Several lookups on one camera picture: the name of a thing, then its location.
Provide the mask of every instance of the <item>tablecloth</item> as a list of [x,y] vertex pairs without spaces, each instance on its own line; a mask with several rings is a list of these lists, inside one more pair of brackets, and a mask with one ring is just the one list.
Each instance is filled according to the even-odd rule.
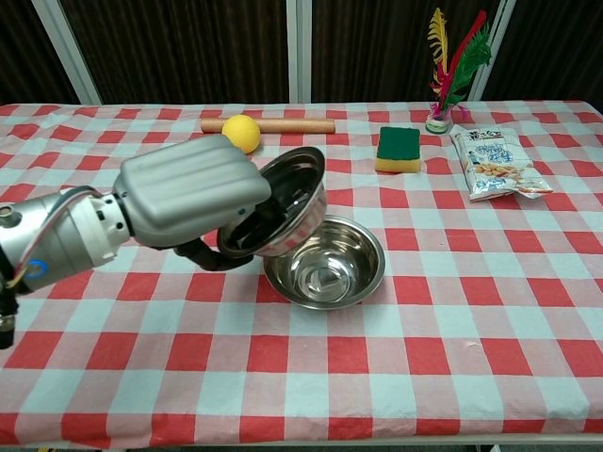
[[[109,190],[125,158],[199,137],[202,117],[334,118],[333,135],[264,136],[253,161],[320,148],[329,213],[368,227],[386,267],[361,304],[312,312],[257,258],[207,273],[131,241],[21,300],[0,352],[0,442],[603,432],[603,118],[581,102],[464,106],[465,127],[514,128],[555,192],[469,203],[426,103],[1,106],[3,202]],[[421,130],[419,174],[375,173],[385,124]]]

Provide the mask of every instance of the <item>sponge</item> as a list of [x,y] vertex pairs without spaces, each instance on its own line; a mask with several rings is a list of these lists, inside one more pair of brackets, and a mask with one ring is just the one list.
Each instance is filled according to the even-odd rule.
[[382,127],[379,134],[375,170],[386,172],[418,172],[418,129]]

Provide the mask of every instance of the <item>yellow ball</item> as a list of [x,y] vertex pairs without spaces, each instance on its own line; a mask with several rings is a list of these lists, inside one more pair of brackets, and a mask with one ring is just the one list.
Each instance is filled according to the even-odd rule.
[[252,153],[260,144],[260,126],[246,115],[236,115],[226,120],[222,134],[244,153]]

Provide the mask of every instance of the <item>dark curtain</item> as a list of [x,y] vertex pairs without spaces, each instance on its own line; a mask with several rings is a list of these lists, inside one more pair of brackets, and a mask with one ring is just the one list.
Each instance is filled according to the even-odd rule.
[[494,21],[498,0],[314,0],[312,100],[432,99],[427,32],[438,7],[451,60],[480,9]]
[[79,104],[30,1],[0,1],[0,104]]
[[62,0],[107,104],[288,101],[281,0]]
[[603,2],[517,0],[487,100],[572,99],[603,107]]

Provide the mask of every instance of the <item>metal bowl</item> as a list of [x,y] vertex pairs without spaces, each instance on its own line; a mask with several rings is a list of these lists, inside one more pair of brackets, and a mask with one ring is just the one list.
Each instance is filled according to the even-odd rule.
[[272,195],[248,217],[218,229],[218,248],[229,257],[279,256],[299,246],[324,220],[324,155],[303,147],[282,154],[260,170]]
[[377,238],[349,219],[326,216],[296,249],[264,258],[264,270],[277,292],[310,309],[356,304],[383,278],[385,256]]

